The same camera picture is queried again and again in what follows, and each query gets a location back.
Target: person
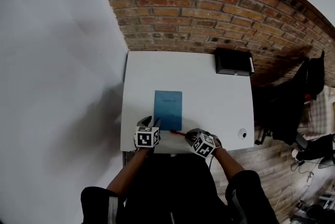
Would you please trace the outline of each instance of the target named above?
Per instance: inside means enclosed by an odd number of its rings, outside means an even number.
[[[323,136],[315,141],[308,141],[305,151],[292,151],[292,157],[297,161],[315,160],[326,157],[335,163],[335,134]]]
[[[213,155],[229,182],[227,206],[204,158],[140,148],[106,189],[82,191],[83,224],[278,223],[258,174],[244,170],[216,139],[215,144]]]

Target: wooden floor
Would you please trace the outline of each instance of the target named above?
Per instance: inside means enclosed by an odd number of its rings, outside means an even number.
[[[255,131],[258,139],[260,130]],[[285,190],[278,206],[275,208],[277,219],[283,223],[296,211],[295,205],[299,198],[304,201],[312,201],[319,196],[326,185],[335,179],[335,166],[319,170],[312,163],[305,163],[300,171],[306,172],[314,168],[315,174],[311,186],[311,180],[307,183],[309,172],[300,174],[298,169],[291,171],[291,164],[295,160],[291,156],[292,148],[282,141],[267,137],[263,145],[255,145],[253,148],[230,151],[230,154],[246,169],[256,171],[261,179],[262,187],[271,206],[274,208],[279,196],[288,186],[295,191],[292,195],[291,189]],[[211,165],[218,195],[226,203],[225,192],[228,185],[224,172],[219,163],[213,159]]]

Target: black case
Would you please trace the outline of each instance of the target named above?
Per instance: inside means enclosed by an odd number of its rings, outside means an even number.
[[[228,49],[215,51],[216,73],[250,76],[255,72],[252,54]]]

